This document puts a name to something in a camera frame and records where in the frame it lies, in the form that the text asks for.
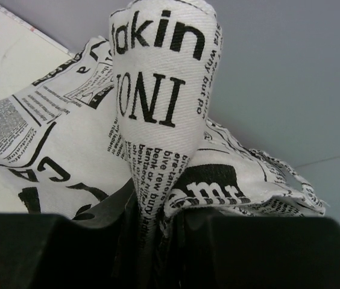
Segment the newspaper print trousers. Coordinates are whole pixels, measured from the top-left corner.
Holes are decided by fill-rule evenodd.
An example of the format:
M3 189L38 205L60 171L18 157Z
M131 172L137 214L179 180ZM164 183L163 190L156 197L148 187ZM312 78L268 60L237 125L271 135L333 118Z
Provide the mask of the newspaper print trousers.
M322 216L285 162L208 117L222 29L205 1L133 1L71 60L0 100L0 178L31 213L73 217L132 180L139 243L175 216Z

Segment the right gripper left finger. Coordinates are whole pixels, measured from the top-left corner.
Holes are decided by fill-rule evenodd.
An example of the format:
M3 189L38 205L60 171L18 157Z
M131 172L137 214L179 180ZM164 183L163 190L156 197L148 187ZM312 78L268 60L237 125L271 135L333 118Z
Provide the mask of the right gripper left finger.
M0 213L0 288L121 288L112 271L133 190L128 181L73 219Z

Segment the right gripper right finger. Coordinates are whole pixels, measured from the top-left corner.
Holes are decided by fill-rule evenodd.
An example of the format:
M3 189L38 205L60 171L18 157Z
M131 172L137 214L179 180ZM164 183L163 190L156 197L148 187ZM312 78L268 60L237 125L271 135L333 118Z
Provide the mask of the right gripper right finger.
M182 288L340 288L340 224L325 217L177 216Z

